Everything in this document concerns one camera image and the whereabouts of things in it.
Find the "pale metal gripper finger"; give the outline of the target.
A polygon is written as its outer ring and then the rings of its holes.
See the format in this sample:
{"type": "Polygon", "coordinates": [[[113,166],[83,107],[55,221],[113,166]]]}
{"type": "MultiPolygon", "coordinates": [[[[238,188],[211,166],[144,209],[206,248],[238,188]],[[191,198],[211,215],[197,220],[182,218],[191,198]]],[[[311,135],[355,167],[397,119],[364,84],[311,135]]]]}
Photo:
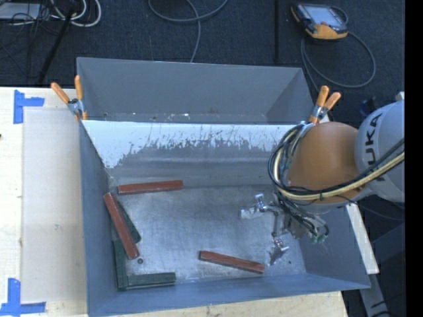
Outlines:
{"type": "Polygon", "coordinates": [[[263,194],[255,195],[255,200],[256,203],[254,205],[248,205],[240,209],[239,216],[241,219],[255,219],[265,214],[276,216],[276,210],[265,203],[263,194]]]}
{"type": "Polygon", "coordinates": [[[273,240],[274,245],[270,247],[269,265],[275,265],[276,262],[290,249],[290,247],[279,237],[273,240]]]}

